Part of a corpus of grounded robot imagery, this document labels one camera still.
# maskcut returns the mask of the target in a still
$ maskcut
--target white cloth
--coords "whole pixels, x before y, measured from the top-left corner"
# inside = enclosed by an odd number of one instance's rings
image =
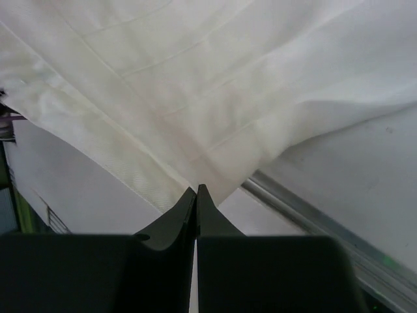
[[[0,0],[6,104],[162,211],[417,99],[416,1]]]

